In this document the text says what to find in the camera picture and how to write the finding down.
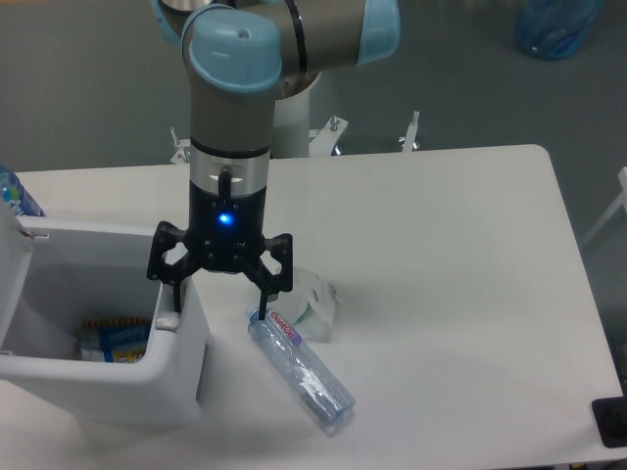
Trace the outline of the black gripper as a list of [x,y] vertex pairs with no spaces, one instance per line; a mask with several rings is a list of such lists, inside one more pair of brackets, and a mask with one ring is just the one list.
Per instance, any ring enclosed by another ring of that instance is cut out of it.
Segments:
[[[266,189],[222,199],[195,184],[189,189],[187,230],[162,220],[153,235],[146,276],[173,288],[173,307],[182,312],[182,284],[199,269],[239,273],[260,290],[258,319],[280,293],[293,289],[293,236],[263,235]],[[168,253],[182,244],[186,253],[169,263]]]

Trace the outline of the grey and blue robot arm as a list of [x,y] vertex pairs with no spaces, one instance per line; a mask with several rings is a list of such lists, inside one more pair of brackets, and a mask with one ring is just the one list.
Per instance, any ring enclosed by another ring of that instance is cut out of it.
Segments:
[[183,309],[199,270],[243,274],[261,298],[293,287],[293,238],[264,235],[275,103],[287,77],[391,56],[401,38],[394,1],[155,1],[163,35],[190,84],[189,223],[162,221],[147,275]]

